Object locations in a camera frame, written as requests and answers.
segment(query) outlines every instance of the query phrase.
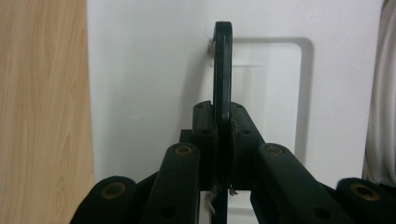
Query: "wooden surface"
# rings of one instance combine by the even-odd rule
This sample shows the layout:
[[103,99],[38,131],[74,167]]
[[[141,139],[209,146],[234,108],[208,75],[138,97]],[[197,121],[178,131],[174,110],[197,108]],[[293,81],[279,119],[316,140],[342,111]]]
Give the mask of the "wooden surface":
[[83,0],[0,0],[0,223],[68,223],[93,184]]

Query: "light brown wood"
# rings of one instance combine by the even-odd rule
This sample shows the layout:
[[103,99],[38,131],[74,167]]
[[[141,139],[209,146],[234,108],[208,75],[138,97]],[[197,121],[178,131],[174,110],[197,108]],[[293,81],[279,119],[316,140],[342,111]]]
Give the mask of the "light brown wood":
[[85,4],[0,0],[0,223],[68,223],[93,185]]

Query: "wood grain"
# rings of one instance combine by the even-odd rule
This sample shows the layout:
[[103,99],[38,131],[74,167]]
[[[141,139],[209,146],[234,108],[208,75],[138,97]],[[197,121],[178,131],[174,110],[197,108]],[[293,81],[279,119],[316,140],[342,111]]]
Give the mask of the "wood grain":
[[0,223],[68,223],[93,185],[86,3],[0,0]]

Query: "round metal fastener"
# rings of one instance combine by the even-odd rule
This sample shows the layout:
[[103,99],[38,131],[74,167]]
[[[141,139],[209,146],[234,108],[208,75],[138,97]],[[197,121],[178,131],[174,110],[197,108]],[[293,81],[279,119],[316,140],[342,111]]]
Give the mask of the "round metal fastener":
[[359,197],[363,198],[366,201],[374,202],[380,199],[379,194],[375,190],[361,183],[351,184],[350,189],[354,194],[358,195]]
[[126,185],[121,182],[113,182],[102,189],[102,197],[106,199],[115,199],[120,197],[126,190]]
[[272,155],[282,155],[283,154],[283,149],[280,147],[276,147],[276,146],[269,146],[265,148],[265,151],[267,151],[268,153],[272,154]]
[[177,148],[175,148],[175,153],[178,156],[187,156],[187,155],[190,155],[192,153],[192,148],[191,147],[187,147],[187,146],[177,147]]

